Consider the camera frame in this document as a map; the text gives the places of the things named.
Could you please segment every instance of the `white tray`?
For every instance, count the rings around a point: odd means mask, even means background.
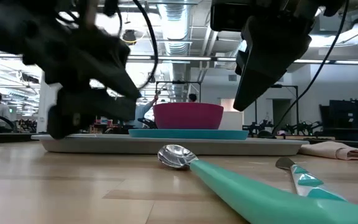
[[[196,155],[292,156],[308,141],[283,139],[210,140],[132,138],[122,134],[73,134],[62,140],[36,135],[49,152],[156,154],[166,144],[179,144]]]

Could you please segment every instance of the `pink cloth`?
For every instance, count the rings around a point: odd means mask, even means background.
[[[300,154],[321,156],[332,159],[358,160],[358,148],[347,146],[339,142],[322,142],[317,144],[302,145]]]

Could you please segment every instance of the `table surface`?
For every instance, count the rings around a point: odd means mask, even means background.
[[[295,192],[278,157],[202,159]],[[358,161],[293,156],[328,187],[358,203]],[[156,156],[55,154],[39,142],[0,144],[0,223],[247,223],[190,171]]]

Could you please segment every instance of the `magenta bowl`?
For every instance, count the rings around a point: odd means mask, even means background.
[[[163,103],[153,107],[159,129],[218,129],[223,107],[209,103]]]

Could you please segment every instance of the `turquoise plate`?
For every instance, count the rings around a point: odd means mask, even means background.
[[[133,138],[245,140],[248,131],[198,129],[130,129]]]

